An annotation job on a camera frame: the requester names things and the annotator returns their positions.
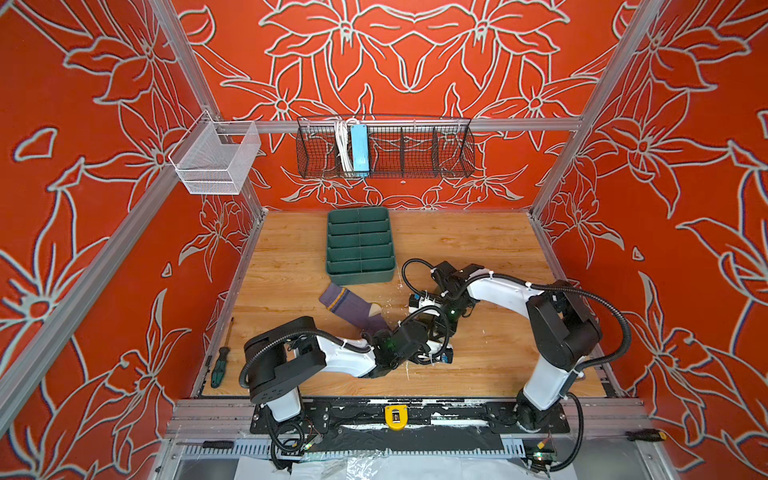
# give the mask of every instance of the black wire basket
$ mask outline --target black wire basket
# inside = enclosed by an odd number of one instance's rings
[[[368,129],[368,170],[344,171],[335,122],[355,118]],[[296,161],[303,178],[460,178],[475,172],[469,118],[340,115],[300,117]],[[351,135],[347,151],[352,158]]]

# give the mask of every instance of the yellow stripe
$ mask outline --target yellow stripe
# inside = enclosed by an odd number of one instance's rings
[[[328,310],[333,310],[333,307],[336,306],[336,304],[339,302],[339,300],[341,300],[341,297],[344,296],[345,292],[346,292],[346,287],[343,287],[341,289],[341,292],[339,292],[339,295],[336,297],[336,299],[330,305],[328,305],[328,307],[327,307]]]

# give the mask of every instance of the green screwdriver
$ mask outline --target green screwdriver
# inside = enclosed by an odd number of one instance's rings
[[[224,340],[224,346],[219,349],[219,358],[216,359],[216,365],[214,366],[214,372],[210,376],[210,386],[215,389],[221,386],[221,381],[224,380],[224,373],[227,371],[227,355],[230,352],[230,334],[232,333],[232,324],[235,321],[235,317],[230,320],[230,328],[227,330],[227,339]]]

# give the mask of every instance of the yellow tape measure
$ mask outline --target yellow tape measure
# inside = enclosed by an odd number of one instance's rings
[[[408,425],[408,406],[390,405],[384,408],[384,419],[392,430],[402,430]]]

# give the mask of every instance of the white mesh basket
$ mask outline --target white mesh basket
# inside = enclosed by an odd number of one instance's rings
[[[170,156],[176,173],[191,194],[239,194],[259,153],[261,138],[256,124],[250,122],[239,144],[225,144],[221,142],[222,134],[216,132],[218,123],[210,117],[198,121],[187,132],[198,134],[186,138],[184,142],[191,142],[189,147],[179,147]]]

